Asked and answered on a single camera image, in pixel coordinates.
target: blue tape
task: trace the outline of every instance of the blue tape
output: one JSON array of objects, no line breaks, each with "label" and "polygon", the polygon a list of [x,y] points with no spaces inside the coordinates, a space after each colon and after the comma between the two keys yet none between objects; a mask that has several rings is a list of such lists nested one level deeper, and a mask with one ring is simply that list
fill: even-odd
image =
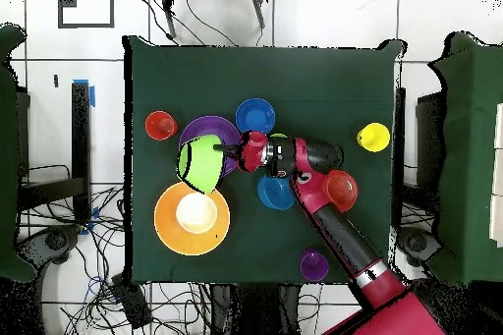
[{"label": "blue tape", "polygon": [[[92,218],[98,218],[99,217],[99,207],[98,206],[95,206],[93,209],[92,209]],[[89,230],[92,230],[94,228],[94,223],[93,222],[89,222],[87,223],[87,228]],[[80,235],[81,236],[86,236],[87,234],[89,234],[89,231],[88,230],[82,230],[80,232]]]},{"label": "blue tape", "polygon": [[[74,80],[74,84],[89,84],[89,80]],[[92,107],[95,107],[96,106],[95,101],[96,100],[94,98],[94,85],[93,85],[89,87],[89,104]]]},{"label": "blue tape", "polygon": [[89,87],[89,103],[92,107],[96,106],[96,103],[94,100],[94,85]]}]

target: table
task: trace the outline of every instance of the table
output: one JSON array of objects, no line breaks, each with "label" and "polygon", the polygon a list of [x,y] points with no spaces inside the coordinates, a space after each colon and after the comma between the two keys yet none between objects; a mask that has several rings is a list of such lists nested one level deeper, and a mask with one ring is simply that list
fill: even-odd
[{"label": "table", "polygon": [[324,282],[347,281],[297,205],[276,211],[260,202],[256,184],[262,171],[235,170],[222,183],[219,191],[229,204],[231,224],[214,251],[179,255],[155,233],[155,204],[179,181],[180,134],[165,141],[150,139],[144,131],[147,115],[155,110],[169,112],[180,133],[203,115],[220,115],[234,123],[239,104],[255,96],[275,108],[273,133],[318,138],[344,148],[343,169],[356,178],[360,189],[347,215],[387,256],[391,147],[367,152],[358,146],[356,135],[371,122],[392,129],[394,62],[402,51],[400,40],[389,40],[379,49],[241,48],[152,46],[129,36],[124,37],[124,45],[125,72],[132,76],[131,85],[126,81],[131,87],[126,95],[131,95],[133,104],[134,282],[305,283],[300,257],[307,248],[327,256],[330,271]]}]

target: blue bowl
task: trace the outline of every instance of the blue bowl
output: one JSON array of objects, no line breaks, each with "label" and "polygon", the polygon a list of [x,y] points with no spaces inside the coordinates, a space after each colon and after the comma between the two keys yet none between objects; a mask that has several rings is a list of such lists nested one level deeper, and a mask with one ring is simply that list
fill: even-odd
[{"label": "blue bowl", "polygon": [[262,176],[258,181],[257,189],[258,197],[268,208],[285,211],[295,203],[288,178]]},{"label": "blue bowl", "polygon": [[274,108],[265,99],[251,98],[236,110],[236,126],[241,133],[253,131],[269,133],[274,127]]}]

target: purple plate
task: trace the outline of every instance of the purple plate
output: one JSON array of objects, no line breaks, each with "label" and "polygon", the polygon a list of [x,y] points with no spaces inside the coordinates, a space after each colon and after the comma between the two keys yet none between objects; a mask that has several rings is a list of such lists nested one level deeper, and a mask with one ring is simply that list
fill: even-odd
[{"label": "purple plate", "polygon": [[[240,132],[229,120],[216,115],[206,115],[196,118],[184,128],[178,147],[182,147],[182,144],[189,140],[206,135],[217,135],[220,137],[222,144],[239,144],[241,138]],[[236,160],[226,157],[224,176],[229,175],[236,166]]]}]

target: green bowl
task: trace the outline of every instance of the green bowl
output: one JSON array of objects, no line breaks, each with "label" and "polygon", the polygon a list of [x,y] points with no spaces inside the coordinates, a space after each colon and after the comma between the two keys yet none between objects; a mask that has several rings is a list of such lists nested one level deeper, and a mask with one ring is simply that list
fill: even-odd
[{"label": "green bowl", "polygon": [[215,144],[221,144],[218,136],[200,136],[185,142],[178,154],[178,177],[203,194],[213,192],[222,176],[224,153]]}]

